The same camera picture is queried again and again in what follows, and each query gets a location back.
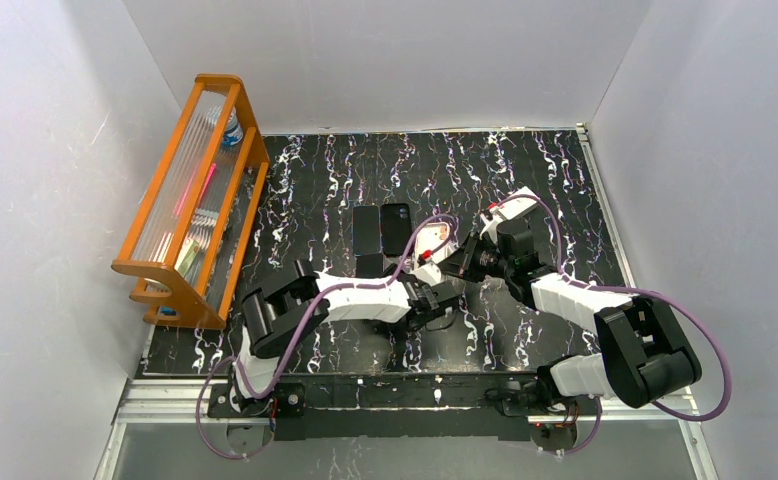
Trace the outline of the black phone case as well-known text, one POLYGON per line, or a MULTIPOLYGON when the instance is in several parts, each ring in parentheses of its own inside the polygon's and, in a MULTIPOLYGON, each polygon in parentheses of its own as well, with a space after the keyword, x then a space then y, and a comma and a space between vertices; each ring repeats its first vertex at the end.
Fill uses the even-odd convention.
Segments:
POLYGON ((407 203, 389 203, 380 207, 382 252, 386 257, 400 256, 412 235, 410 207, 407 203))

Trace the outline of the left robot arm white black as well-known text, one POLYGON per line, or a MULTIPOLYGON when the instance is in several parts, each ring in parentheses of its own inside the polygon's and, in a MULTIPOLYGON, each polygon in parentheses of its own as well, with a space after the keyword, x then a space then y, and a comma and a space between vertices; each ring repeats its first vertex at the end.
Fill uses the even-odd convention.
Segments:
POLYGON ((421 279, 400 266, 367 279, 318 272, 297 260, 242 296, 231 390, 244 400, 269 396, 301 340, 323 323, 377 321, 415 332, 460 304, 451 282, 421 279))

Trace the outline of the phone with purple edge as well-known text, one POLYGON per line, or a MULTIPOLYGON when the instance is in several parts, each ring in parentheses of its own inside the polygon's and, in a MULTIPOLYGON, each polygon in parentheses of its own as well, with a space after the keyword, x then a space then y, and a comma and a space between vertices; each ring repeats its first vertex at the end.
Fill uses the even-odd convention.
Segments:
POLYGON ((378 252, 358 255, 355 259, 355 277, 361 279, 377 279, 385 276, 385 256, 378 252))

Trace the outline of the phone with silver edge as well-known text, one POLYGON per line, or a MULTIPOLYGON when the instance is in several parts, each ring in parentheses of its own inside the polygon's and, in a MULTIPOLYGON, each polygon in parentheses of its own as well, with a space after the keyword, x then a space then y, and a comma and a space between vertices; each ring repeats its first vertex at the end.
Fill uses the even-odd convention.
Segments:
POLYGON ((352 249, 356 257, 382 252, 380 208, 377 205, 359 205, 352 213, 352 249))

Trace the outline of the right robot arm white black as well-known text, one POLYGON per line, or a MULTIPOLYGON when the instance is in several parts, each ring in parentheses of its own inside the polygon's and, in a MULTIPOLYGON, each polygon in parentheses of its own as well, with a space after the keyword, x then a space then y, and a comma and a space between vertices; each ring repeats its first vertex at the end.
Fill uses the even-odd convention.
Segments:
POLYGON ((667 303, 567 282, 540 258, 522 220, 501 223, 494 237, 469 234, 438 267, 469 282, 499 278, 519 303, 595 335, 599 353, 538 368, 535 395, 540 400, 593 395, 640 408, 702 377, 701 363, 667 303))

